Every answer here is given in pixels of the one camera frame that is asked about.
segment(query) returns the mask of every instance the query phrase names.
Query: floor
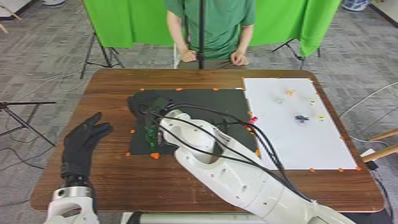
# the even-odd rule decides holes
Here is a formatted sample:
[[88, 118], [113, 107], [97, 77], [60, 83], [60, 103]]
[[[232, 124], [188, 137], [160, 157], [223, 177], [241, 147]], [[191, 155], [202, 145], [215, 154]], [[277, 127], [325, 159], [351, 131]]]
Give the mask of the floor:
[[[78, 79], [81, 61], [90, 38], [90, 25], [80, 0], [69, 0], [60, 8], [46, 8], [35, 2], [23, 21], [1, 21], [10, 34], [0, 32], [0, 101], [56, 101], [42, 106], [32, 124], [55, 141], [67, 124], [96, 66], [88, 67], [83, 81]], [[341, 114], [360, 99], [387, 84], [398, 81], [398, 29], [371, 9], [362, 13], [339, 10], [321, 44], [321, 58], [311, 56], [303, 69], [318, 77], [328, 99]], [[250, 48], [252, 69], [296, 69], [291, 52], [277, 45]], [[92, 58], [99, 60], [99, 51]], [[120, 60], [129, 68], [172, 68], [172, 49], [135, 45], [120, 49]], [[380, 91], [364, 104], [344, 115], [343, 123], [355, 138], [369, 136], [398, 127], [398, 85]], [[26, 116], [30, 108], [14, 106]], [[0, 132], [16, 126], [0, 113]], [[26, 131], [0, 137], [0, 150], [16, 149], [23, 158], [44, 154], [30, 160], [46, 166], [51, 150], [48, 143]], [[357, 148], [380, 149], [382, 144], [357, 142]], [[378, 160], [378, 175], [389, 192], [398, 219], [398, 155]], [[42, 223], [44, 213], [32, 210], [28, 202], [40, 170], [17, 162], [10, 150], [0, 151], [0, 223]], [[103, 223], [117, 223], [119, 214], [99, 214]]]

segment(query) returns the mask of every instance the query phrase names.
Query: orange marker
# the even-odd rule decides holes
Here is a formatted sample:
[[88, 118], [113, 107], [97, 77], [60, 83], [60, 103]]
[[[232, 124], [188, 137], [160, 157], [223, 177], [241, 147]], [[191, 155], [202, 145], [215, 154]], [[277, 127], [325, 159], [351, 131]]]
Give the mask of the orange marker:
[[151, 158], [156, 159], [156, 160], [160, 159], [160, 153], [158, 152], [151, 153]]

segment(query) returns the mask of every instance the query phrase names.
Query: green screen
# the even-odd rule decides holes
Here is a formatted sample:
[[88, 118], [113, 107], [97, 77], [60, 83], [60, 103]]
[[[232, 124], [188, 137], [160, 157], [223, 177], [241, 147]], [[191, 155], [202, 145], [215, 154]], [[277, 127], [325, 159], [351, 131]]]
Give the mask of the green screen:
[[[172, 46], [163, 0], [83, 2], [104, 47], [129, 48], [133, 42]], [[296, 38], [302, 56], [309, 56], [319, 47], [337, 6], [339, 0], [257, 0], [250, 45]]]

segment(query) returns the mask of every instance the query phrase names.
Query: metal stand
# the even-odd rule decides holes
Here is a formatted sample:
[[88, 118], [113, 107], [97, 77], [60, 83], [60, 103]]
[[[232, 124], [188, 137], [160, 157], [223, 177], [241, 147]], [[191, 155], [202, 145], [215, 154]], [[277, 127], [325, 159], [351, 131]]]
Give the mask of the metal stand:
[[[92, 50], [94, 41], [97, 41], [97, 45], [99, 45], [99, 48], [101, 48], [103, 59], [104, 59], [104, 63], [106, 63], [104, 65], [88, 61], [90, 60], [90, 50]], [[92, 34], [92, 37], [90, 37], [90, 45], [88, 45], [88, 51], [87, 51], [87, 55], [85, 55], [85, 63], [83, 63], [83, 69], [81, 69], [80, 79], [83, 79], [87, 65], [97, 65], [103, 68], [113, 68], [117, 65], [120, 65], [120, 67], [124, 68], [124, 65], [120, 63], [120, 60], [119, 60], [117, 55], [119, 55], [119, 52], [117, 52], [117, 50], [112, 47], [108, 48], [108, 53], [106, 53], [106, 49], [104, 49], [104, 47], [101, 45], [101, 42], [99, 42], [99, 39], [97, 39], [97, 36], [96, 36], [96, 33], [94, 33]]]
[[[3, 111], [8, 114], [8, 116], [12, 117], [12, 119], [16, 120], [16, 122], [21, 125], [19, 127], [12, 128], [8, 131], [5, 131], [3, 133], [0, 133], [0, 137], [3, 135], [10, 134], [12, 132], [16, 132], [19, 129], [26, 128], [37, 134], [37, 136], [44, 139], [44, 141], [49, 143], [49, 145], [55, 146], [53, 142], [49, 141], [49, 139], [46, 138], [46, 136], [39, 133], [39, 131], [35, 130], [35, 128], [30, 125], [30, 121], [32, 121], [32, 118], [33, 118], [33, 115], [35, 115], [39, 106], [44, 105], [44, 104], [55, 104], [55, 102], [17, 102], [17, 103], [1, 102], [0, 103], [0, 111]], [[17, 114], [8, 109], [8, 106], [24, 106], [24, 105], [33, 105], [33, 110], [30, 112], [28, 120], [26, 121], [21, 119], [21, 117], [17, 116]]]
[[199, 2], [199, 51], [197, 51], [197, 60], [199, 60], [199, 69], [204, 69], [204, 27], [206, 27], [206, 0]]
[[293, 50], [293, 48], [291, 48], [291, 46], [289, 46], [289, 43], [291, 43], [293, 40], [295, 40], [295, 39], [289, 39], [289, 40], [282, 43], [282, 45], [271, 50], [271, 53], [273, 53], [273, 52], [286, 46], [286, 47], [289, 48], [289, 50], [291, 50], [291, 53], [293, 53], [293, 56], [295, 56], [296, 60], [302, 62], [302, 63], [300, 63], [300, 70], [302, 70], [303, 65], [305, 65], [305, 57], [302, 57], [302, 56], [295, 53], [295, 50]]

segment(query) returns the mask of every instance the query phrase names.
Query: white board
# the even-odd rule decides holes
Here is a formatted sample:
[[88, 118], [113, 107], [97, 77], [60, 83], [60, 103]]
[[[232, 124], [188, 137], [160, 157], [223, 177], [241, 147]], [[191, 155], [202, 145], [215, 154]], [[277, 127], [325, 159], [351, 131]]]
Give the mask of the white board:
[[[245, 78], [245, 97], [284, 168], [355, 169], [355, 161], [335, 124], [305, 78]], [[296, 116], [309, 118], [303, 123]], [[263, 147], [264, 166], [275, 169]]]

